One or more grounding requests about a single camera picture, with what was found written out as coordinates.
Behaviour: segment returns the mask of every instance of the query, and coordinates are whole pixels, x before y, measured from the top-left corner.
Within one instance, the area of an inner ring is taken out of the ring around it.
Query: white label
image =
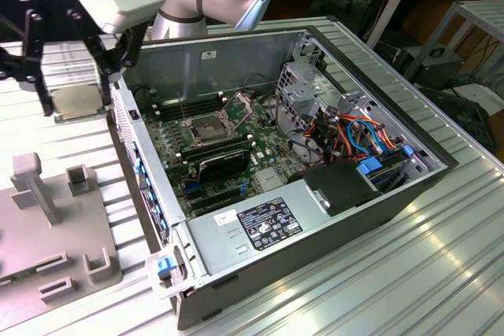
[[[204,51],[202,53],[202,59],[214,59],[217,56],[217,50]]]
[[[296,228],[297,226],[299,226],[299,224],[297,222],[294,222],[294,223],[287,225],[287,229],[292,230],[293,228]]]
[[[227,212],[222,212],[221,214],[217,214],[216,216],[213,216],[213,218],[215,219],[215,222],[219,227],[224,226],[225,224],[228,224],[233,220],[238,220],[238,218],[236,218],[236,210],[234,209],[228,210]]]

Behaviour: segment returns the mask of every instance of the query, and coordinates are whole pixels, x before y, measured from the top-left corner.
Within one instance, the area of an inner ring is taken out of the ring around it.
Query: aluminum extrusion table
[[[54,126],[42,116],[36,94],[4,82],[2,185],[9,185],[10,157],[19,150],[35,149],[44,175],[78,163],[95,168],[124,272],[115,286],[4,335],[502,334],[504,167],[341,24],[311,18],[265,22],[259,28],[307,24],[324,33],[452,153],[460,162],[456,170],[390,223],[177,333],[170,302],[154,296],[143,269],[149,251],[106,121]],[[81,45],[50,46],[44,61],[51,86],[95,80]],[[352,90],[342,69],[332,65],[328,71]]]
[[[432,51],[434,45],[439,41],[445,30],[451,25],[451,22],[456,16],[465,18],[465,23],[460,27],[457,33],[453,36],[448,43],[448,48],[455,50],[455,47],[464,37],[465,33],[475,25],[483,29],[486,33],[494,37],[500,42],[504,42],[504,2],[496,0],[493,2],[455,2],[447,14],[439,23],[438,27],[433,31],[427,43],[421,49],[411,66],[408,68],[404,77],[411,79],[414,77],[415,72],[418,71],[424,59],[429,52]],[[488,82],[493,74],[504,65],[504,54],[488,69],[483,77],[482,84]]]

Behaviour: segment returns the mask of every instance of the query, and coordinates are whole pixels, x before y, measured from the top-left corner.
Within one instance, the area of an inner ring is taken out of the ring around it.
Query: motherboard
[[[153,105],[143,120],[189,219],[283,186],[307,166],[254,92]]]

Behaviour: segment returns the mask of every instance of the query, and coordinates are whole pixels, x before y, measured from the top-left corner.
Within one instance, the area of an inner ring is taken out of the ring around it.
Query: sticker
[[[202,59],[214,59],[217,57],[217,50],[204,51],[202,53]]]
[[[282,197],[239,213],[238,220],[250,242],[258,251],[271,247],[302,231],[299,222]]]
[[[225,224],[228,224],[233,220],[236,220],[236,210],[231,209],[228,210],[227,212],[222,212],[221,214],[213,216],[213,218],[215,219],[217,226],[219,227],[224,226]]]

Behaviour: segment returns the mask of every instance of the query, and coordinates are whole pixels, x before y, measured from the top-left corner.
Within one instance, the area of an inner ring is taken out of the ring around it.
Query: blue cable
[[[346,128],[346,134],[348,135],[348,139],[350,140],[350,143],[352,144],[353,147],[356,149],[363,151],[368,157],[370,156],[369,151],[366,150],[364,147],[360,147],[357,143],[354,141],[354,137],[352,136],[352,123],[355,121],[352,121],[348,124],[348,127]]]
[[[366,126],[369,131],[371,132],[371,135],[372,137],[374,138],[374,140],[376,141],[376,143],[378,144],[378,146],[383,150],[383,151],[387,151],[387,152],[390,152],[391,150],[384,144],[384,142],[378,138],[378,135],[376,135],[375,133],[375,130],[374,128],[372,127],[372,125],[367,122],[367,121],[364,121],[364,120],[353,120],[351,121],[349,124],[348,124],[348,128],[346,129],[346,133],[348,135],[348,139],[350,140],[350,143],[356,148],[356,149],[359,149],[361,151],[364,151],[365,154],[369,157],[370,156],[370,153],[368,150],[366,150],[364,147],[361,147],[359,146],[355,141],[354,141],[354,137],[352,135],[352,124],[354,122],[357,122],[359,124],[363,124],[364,126]]]
[[[381,138],[378,138],[378,135],[376,135],[376,133],[375,133],[374,127],[367,121],[364,121],[364,120],[360,120],[360,121],[371,131],[371,135],[375,139],[378,146],[383,151],[390,151],[390,149],[385,145],[385,143],[381,140]]]

